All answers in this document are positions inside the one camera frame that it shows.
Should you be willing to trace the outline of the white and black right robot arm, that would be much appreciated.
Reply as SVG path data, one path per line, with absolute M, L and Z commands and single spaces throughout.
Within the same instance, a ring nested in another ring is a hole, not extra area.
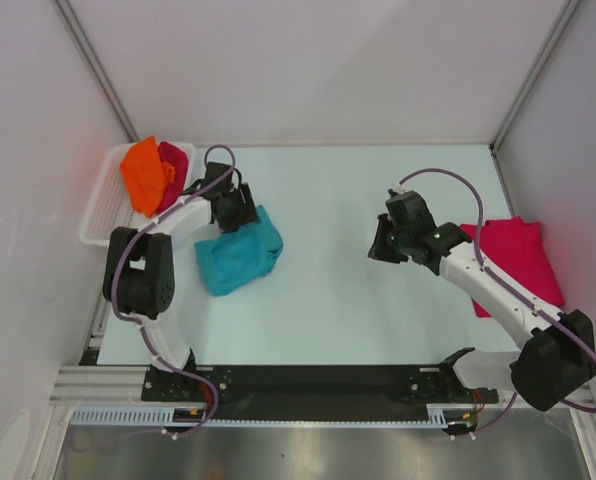
M 448 360 L 452 368 L 439 376 L 447 399 L 462 401 L 477 388 L 515 391 L 545 412 L 596 375 L 593 324 L 583 312 L 562 312 L 478 257 L 474 240 L 459 226 L 435 224 L 418 193 L 390 191 L 385 205 L 369 258 L 426 267 L 482 306 L 517 347 L 455 353 Z

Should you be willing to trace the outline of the white perforated plastic basket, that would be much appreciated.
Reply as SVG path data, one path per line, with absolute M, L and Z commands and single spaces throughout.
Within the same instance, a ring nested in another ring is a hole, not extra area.
M 184 142 L 157 141 L 158 146 L 161 142 L 169 142 L 188 155 L 189 168 L 185 187 L 188 186 L 196 153 L 195 146 Z M 121 144 L 107 153 L 79 227 L 79 238 L 84 244 L 108 247 L 115 228 L 141 228 L 158 215 L 155 213 L 152 217 L 146 217 L 133 209 L 119 169 L 125 154 L 136 143 L 138 142 Z

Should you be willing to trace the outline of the teal t shirt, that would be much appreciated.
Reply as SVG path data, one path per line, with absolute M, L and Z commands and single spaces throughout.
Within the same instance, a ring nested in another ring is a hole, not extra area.
M 265 207 L 258 205 L 257 221 L 232 233 L 194 244 L 202 280 L 214 297 L 225 296 L 264 277 L 275 267 L 284 249 L 283 239 Z

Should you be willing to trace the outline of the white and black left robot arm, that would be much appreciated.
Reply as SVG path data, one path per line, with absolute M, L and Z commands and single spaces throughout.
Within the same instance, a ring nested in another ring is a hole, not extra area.
M 206 161 L 204 167 L 204 177 L 145 226 L 112 231 L 103 284 L 114 315 L 137 328 L 151 364 L 167 371 L 165 389 L 180 400 L 197 392 L 199 376 L 186 367 L 191 348 L 165 318 L 176 290 L 174 250 L 208 225 L 227 234 L 259 220 L 250 187 L 233 163 Z

